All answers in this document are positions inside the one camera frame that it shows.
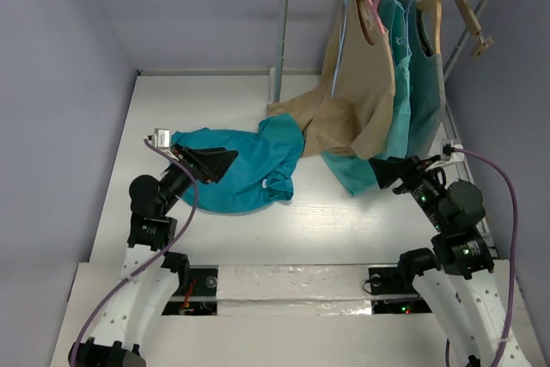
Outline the turquoise blue t shirt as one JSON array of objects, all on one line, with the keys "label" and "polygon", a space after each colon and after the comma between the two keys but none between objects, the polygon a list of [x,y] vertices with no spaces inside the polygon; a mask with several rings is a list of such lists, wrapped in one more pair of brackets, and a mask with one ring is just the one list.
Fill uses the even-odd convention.
[{"label": "turquoise blue t shirt", "polygon": [[293,198],[292,175],[303,148],[302,131],[288,114],[262,120],[256,132],[212,130],[175,132],[172,142],[193,150],[224,147],[237,158],[217,184],[199,184],[199,209],[242,214]]}]

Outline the light blue wire hanger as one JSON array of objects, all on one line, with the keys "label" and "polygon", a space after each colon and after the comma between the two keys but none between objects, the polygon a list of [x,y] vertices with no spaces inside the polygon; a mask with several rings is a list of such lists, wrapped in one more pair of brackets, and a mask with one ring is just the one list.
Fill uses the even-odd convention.
[{"label": "light blue wire hanger", "polygon": [[333,82],[331,87],[330,97],[333,99],[336,93],[336,86],[339,77],[339,68],[341,65],[342,53],[345,45],[345,36],[347,28],[347,13],[349,7],[349,0],[342,0],[342,6],[340,8],[340,22],[339,22],[339,42],[338,42],[338,53],[336,58],[336,65],[333,72]]}]

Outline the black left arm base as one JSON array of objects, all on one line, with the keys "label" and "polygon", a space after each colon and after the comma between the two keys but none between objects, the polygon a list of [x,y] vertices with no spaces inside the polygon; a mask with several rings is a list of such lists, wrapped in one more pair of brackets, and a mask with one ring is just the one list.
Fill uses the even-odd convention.
[{"label": "black left arm base", "polygon": [[168,300],[163,315],[216,315],[217,266],[192,266],[189,280]]}]

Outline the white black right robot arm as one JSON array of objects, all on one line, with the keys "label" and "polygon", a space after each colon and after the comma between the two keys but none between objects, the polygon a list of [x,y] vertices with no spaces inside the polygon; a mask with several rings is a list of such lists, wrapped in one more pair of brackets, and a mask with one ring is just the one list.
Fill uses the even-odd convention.
[{"label": "white black right robot arm", "polygon": [[502,301],[490,248],[477,229],[486,215],[483,195],[469,181],[447,183],[443,172],[464,153],[370,159],[378,186],[411,195],[437,233],[430,247],[371,268],[364,288],[374,296],[418,294],[446,335],[445,353],[460,366],[527,366],[511,328],[514,291]]}]

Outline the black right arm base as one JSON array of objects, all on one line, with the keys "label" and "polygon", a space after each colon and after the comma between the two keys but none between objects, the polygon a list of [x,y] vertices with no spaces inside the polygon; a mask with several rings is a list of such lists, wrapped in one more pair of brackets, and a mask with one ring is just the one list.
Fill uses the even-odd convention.
[{"label": "black right arm base", "polygon": [[425,300],[401,278],[397,267],[371,267],[369,276],[363,281],[362,289],[371,297],[374,315],[411,315],[431,312]]}]

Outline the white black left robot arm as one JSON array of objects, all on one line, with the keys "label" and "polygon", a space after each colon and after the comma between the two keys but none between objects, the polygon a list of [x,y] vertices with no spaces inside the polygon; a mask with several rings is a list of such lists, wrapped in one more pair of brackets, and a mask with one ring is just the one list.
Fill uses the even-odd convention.
[{"label": "white black left robot arm", "polygon": [[193,150],[178,144],[146,146],[169,162],[162,178],[142,174],[129,187],[130,233],[119,282],[101,299],[69,351],[71,366],[144,366],[144,342],[173,294],[190,284],[186,254],[171,247],[185,229],[170,210],[187,189],[217,184],[238,153],[224,147]]}]

